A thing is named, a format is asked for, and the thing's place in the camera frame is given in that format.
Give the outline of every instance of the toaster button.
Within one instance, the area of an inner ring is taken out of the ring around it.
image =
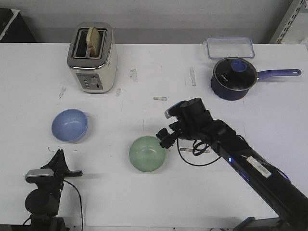
[[[91,84],[96,85],[98,84],[98,78],[91,78]]]

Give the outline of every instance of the green bowl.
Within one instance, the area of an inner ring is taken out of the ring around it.
[[[129,150],[130,162],[142,172],[152,172],[163,164],[166,150],[153,136],[142,136],[134,141]]]

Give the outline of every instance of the wall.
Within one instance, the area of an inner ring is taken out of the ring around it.
[[[1,0],[39,42],[70,42],[80,22],[108,22],[117,43],[196,43],[249,36],[268,43],[292,0]]]

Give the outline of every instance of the toaster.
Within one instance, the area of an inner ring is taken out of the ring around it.
[[[86,37],[89,28],[97,28],[101,45],[98,57],[93,57],[88,49]],[[79,88],[87,93],[105,93],[115,81],[117,54],[112,28],[103,22],[84,22],[74,31],[67,64]]]

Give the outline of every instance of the bowl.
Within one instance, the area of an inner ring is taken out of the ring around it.
[[[68,109],[56,116],[52,122],[53,135],[64,142],[75,142],[84,136],[88,129],[86,115],[78,109]]]
[[[152,172],[165,161],[166,150],[153,136],[142,136],[134,141],[129,150],[129,159],[133,166],[142,172]]]

